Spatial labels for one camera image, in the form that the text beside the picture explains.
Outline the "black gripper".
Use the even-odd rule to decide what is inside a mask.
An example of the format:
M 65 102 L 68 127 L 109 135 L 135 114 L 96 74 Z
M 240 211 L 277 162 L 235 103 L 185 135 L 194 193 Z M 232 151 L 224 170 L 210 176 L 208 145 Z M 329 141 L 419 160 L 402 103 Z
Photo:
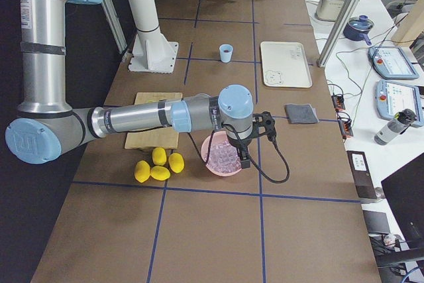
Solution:
M 266 136 L 270 142 L 276 144 L 275 120 L 271 113 L 264 111 L 262 113 L 254 113 L 252 116 L 252 130 L 245 138 L 241 137 L 241 133 L 228 127 L 228 132 L 232 134 L 228 136 L 228 140 L 232 146 L 238 149 L 241 168 L 250 168 L 248 151 L 243 150 L 242 147 L 247 148 L 253 139 Z

